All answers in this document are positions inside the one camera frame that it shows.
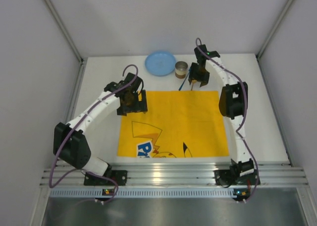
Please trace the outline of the blue plastic fork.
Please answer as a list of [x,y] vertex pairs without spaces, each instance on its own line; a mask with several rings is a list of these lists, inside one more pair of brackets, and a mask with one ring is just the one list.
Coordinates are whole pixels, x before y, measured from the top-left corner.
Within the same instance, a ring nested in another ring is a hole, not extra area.
[[186,82],[186,81],[188,80],[188,78],[189,78],[189,74],[190,74],[190,71],[188,71],[188,73],[187,73],[186,77],[184,78],[182,84],[180,85],[178,91],[181,91],[181,90],[182,90],[182,88],[183,88],[185,82]]

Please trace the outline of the metal cup with brown band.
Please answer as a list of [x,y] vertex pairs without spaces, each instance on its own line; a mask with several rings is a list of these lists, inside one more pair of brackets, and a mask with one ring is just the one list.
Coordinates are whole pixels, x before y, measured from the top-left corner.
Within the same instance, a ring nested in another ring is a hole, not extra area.
[[179,79],[186,77],[188,64],[184,61],[178,61],[175,64],[175,76]]

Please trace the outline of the blue plastic plate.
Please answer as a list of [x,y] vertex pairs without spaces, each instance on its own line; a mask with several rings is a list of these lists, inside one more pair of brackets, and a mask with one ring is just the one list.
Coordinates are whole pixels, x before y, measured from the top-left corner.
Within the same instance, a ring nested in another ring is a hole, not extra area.
[[154,76],[166,76],[174,71],[176,58],[167,51],[156,51],[145,59],[146,70]]

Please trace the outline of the yellow pikachu placemat cloth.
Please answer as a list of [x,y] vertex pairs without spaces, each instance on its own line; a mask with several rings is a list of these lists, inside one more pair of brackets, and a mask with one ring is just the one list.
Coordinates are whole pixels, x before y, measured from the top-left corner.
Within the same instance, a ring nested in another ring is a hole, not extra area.
[[117,156],[229,156],[218,100],[217,91],[148,91],[148,111],[121,119]]

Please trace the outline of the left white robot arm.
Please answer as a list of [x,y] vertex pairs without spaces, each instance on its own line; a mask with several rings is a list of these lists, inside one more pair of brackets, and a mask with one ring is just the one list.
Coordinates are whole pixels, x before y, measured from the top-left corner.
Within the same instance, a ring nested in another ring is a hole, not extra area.
[[53,154],[77,170],[93,176],[110,177],[110,164],[98,157],[100,147],[91,141],[95,130],[111,113],[126,116],[147,110],[144,81],[129,72],[118,83],[107,84],[98,98],[76,118],[56,125]]

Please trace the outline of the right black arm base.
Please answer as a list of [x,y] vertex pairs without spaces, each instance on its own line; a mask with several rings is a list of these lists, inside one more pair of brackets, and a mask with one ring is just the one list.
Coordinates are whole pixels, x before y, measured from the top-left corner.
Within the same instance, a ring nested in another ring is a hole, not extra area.
[[257,185],[260,178],[252,159],[247,162],[231,160],[229,169],[214,171],[216,185],[228,188],[232,185]]

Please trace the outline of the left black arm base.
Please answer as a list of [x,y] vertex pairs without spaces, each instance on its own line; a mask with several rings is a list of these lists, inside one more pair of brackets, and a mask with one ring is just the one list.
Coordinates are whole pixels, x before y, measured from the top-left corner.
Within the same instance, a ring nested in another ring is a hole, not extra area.
[[118,186],[125,186],[127,182],[126,170],[110,170],[104,176],[94,176],[89,173],[85,173],[84,185],[85,186],[111,186],[114,185],[112,181],[115,181]]

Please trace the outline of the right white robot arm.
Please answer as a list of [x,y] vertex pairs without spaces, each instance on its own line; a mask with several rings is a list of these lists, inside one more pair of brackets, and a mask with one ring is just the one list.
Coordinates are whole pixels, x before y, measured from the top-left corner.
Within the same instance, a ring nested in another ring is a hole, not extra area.
[[197,61],[191,64],[188,81],[199,82],[200,86],[209,83],[210,76],[216,77],[221,86],[219,111],[228,120],[231,142],[235,152],[229,167],[234,178],[255,171],[254,156],[246,143],[244,124],[248,109],[248,85],[235,73],[224,67],[217,51],[208,51],[205,44],[196,45],[194,53]]

